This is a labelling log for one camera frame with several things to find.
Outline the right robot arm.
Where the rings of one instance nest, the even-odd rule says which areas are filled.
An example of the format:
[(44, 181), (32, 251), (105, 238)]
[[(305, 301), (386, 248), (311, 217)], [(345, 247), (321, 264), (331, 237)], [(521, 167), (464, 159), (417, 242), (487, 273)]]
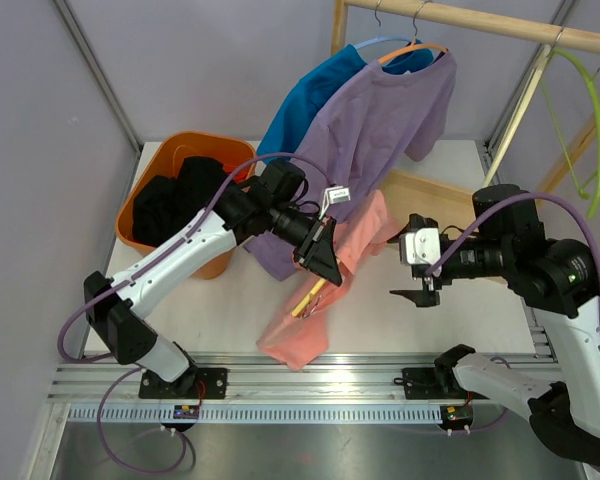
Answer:
[(540, 198), (513, 184), (482, 188), (472, 197), (474, 221), (456, 238), (411, 215), (392, 243), (422, 286), (403, 297), (429, 308), (456, 280), (503, 279), (534, 311), (561, 379), (535, 380), (460, 344), (435, 359), (436, 389), (495, 401), (526, 420), (555, 455), (600, 469), (600, 251), (576, 209), (570, 215), (582, 238), (548, 238)]

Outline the lime green hanger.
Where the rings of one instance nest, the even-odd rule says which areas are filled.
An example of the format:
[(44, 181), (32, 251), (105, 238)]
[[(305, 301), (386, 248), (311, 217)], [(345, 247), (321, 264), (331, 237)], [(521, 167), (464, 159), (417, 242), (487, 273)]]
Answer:
[[(543, 177), (538, 188), (542, 192), (552, 193), (563, 179), (569, 175), (578, 196), (583, 200), (589, 201), (586, 217), (592, 219), (595, 217), (600, 207), (600, 94), (597, 87), (597, 78), (600, 73), (600, 68), (595, 73), (590, 73), (574, 54), (561, 49), (554, 49), (549, 54), (548, 63), (551, 63), (556, 56), (564, 58), (575, 68), (584, 83), (586, 93), (591, 103), (592, 113), (571, 141), (567, 143), (562, 133), (549, 90), (545, 82), (540, 80), (541, 91), (554, 126), (558, 143), (561, 147), (561, 154), (554, 162), (549, 172)], [(575, 165), (592, 144), (596, 147), (596, 167), (586, 180), (580, 181), (576, 173)]]

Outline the cream yellow hanger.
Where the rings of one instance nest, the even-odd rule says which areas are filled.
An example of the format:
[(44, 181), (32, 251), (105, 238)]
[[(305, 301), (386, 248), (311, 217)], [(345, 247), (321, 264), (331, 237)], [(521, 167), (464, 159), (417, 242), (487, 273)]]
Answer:
[(293, 317), (300, 317), (304, 314), (307, 307), (314, 301), (314, 299), (318, 296), (323, 286), (327, 283), (327, 281), (323, 278), (320, 278), (308, 291), (308, 293), (301, 299), (301, 301), (294, 307), (291, 311), (291, 315)]

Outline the pink t shirt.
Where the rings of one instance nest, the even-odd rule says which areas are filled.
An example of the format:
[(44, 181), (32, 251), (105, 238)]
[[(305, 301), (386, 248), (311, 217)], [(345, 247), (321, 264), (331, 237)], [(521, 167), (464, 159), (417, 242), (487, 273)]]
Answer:
[(320, 279), (308, 274), (304, 283), (279, 309), (256, 342), (258, 350), (298, 371), (325, 353), (329, 347), (327, 311), (351, 289), (355, 275), (366, 259), (380, 253), (386, 241), (400, 231), (392, 217), (384, 194), (373, 191), (348, 221), (336, 226), (335, 253), (342, 284), (327, 282), (300, 317), (291, 311)]

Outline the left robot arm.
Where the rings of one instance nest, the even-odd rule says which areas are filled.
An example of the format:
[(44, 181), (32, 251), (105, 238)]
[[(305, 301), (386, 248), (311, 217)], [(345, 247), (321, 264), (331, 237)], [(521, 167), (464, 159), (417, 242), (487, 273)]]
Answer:
[(86, 278), (86, 319), (119, 364), (141, 368), (141, 398), (201, 394), (203, 376), (195, 361), (146, 319), (185, 279), (243, 242), (270, 232), (292, 246), (300, 267), (341, 285), (333, 246), (336, 222), (327, 210), (349, 201), (350, 190), (329, 183), (318, 211), (305, 213), (295, 195), (307, 188), (302, 169), (272, 158), (260, 174), (241, 183), (227, 178), (206, 207), (136, 264), (110, 278), (100, 272)]

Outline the black t shirt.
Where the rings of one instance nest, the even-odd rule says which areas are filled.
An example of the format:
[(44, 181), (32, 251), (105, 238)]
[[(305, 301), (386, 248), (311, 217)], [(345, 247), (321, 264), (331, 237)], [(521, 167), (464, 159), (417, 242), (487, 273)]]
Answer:
[(176, 177), (156, 175), (132, 202), (132, 239), (160, 246), (197, 215), (227, 176), (220, 161), (204, 156), (185, 158)]

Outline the orange t shirt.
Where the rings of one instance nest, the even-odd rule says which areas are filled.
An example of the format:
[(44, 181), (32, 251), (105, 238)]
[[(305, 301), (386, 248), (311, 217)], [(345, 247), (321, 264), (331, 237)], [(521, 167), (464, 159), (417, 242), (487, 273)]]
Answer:
[[(231, 174), (231, 173), (233, 173), (233, 172), (235, 172), (235, 171), (236, 171), (236, 169), (235, 169), (235, 168), (231, 168), (230, 166), (226, 166), (226, 167), (224, 168), (224, 170), (225, 170), (225, 172), (226, 172), (227, 174)], [(238, 173), (237, 173), (237, 174), (236, 174), (236, 175), (233, 177), (233, 181), (234, 181), (234, 182), (236, 182), (236, 183), (241, 183), (241, 182), (245, 181), (245, 180), (248, 178), (248, 176), (249, 176), (249, 167), (247, 167), (247, 168), (245, 168), (245, 169), (242, 169), (242, 170), (240, 170), (240, 171), (239, 171), (239, 172), (238, 172)]]

